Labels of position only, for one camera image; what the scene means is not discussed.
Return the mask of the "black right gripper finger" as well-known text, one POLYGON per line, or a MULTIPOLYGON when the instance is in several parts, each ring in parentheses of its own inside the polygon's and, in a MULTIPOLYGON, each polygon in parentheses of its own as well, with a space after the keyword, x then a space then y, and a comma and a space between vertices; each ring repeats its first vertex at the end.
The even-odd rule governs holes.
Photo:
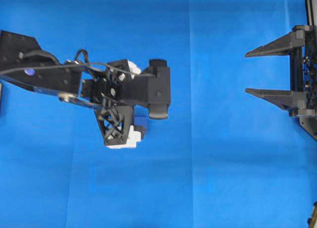
POLYGON ((294 31, 245 54, 245 57, 286 56, 305 45, 305 32, 294 31))
POLYGON ((307 116, 307 94, 304 92, 250 88, 245 92, 288 111, 290 116, 307 116))

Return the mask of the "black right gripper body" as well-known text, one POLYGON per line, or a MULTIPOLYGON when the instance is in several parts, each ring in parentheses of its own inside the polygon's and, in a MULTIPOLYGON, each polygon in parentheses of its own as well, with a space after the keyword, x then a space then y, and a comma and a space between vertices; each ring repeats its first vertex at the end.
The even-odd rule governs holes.
POLYGON ((303 34, 303 46, 290 54, 291 90, 306 93, 306 108, 292 109, 290 117, 297 118, 299 125, 313 138, 317 138, 317 28, 296 25, 293 32, 303 34))

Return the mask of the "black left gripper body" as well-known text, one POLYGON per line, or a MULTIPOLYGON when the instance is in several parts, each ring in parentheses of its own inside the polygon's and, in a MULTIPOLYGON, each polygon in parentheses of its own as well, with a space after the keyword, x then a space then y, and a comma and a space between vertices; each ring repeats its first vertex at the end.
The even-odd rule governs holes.
POLYGON ((83 82, 83 97, 89 99, 102 135, 110 149, 136 148, 146 133, 144 126, 135 125, 134 112, 138 103, 136 89, 130 83, 150 77, 150 69, 141 70, 129 60, 103 64, 86 64, 92 80, 83 82))

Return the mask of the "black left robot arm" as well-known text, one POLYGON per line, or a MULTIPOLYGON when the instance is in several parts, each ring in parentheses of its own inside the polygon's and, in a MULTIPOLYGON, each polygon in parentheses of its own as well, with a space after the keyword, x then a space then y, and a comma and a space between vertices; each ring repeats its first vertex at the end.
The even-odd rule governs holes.
POLYGON ((62 63, 35 38, 1 31, 0 77, 27 91, 91 109, 108 148, 134 148, 146 134, 145 126, 135 124, 137 95, 129 102, 126 93, 130 83, 149 79, 152 73, 129 60, 91 63, 88 52, 80 49, 73 60, 62 63))

